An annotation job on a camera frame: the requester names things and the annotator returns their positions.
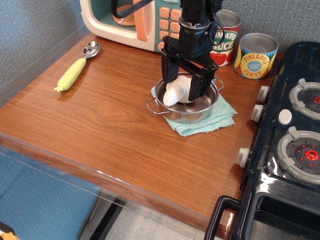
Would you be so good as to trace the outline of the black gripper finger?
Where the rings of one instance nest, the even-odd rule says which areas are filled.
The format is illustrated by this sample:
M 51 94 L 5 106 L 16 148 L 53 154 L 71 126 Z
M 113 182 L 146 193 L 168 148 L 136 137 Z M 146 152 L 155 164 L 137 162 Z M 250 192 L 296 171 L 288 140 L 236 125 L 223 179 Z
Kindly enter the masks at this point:
M 162 54 L 161 56 L 161 71 L 162 79 L 165 84 L 173 82 L 179 73 L 179 66 L 177 65 L 177 57 L 168 54 Z
M 196 99 L 202 97 L 207 92 L 208 88 L 212 85 L 214 77 L 214 73 L 209 75 L 192 74 L 188 100 L 190 102 L 193 102 Z

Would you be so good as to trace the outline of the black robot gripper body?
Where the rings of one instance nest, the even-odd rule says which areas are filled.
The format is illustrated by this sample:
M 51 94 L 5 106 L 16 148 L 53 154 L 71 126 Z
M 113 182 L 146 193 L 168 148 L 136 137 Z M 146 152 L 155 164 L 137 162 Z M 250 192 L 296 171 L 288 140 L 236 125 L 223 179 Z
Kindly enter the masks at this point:
M 217 64 L 210 57 L 219 25 L 221 0 L 182 0 L 179 37 L 165 36 L 162 54 L 176 56 L 179 69 L 194 75 L 215 74 Z

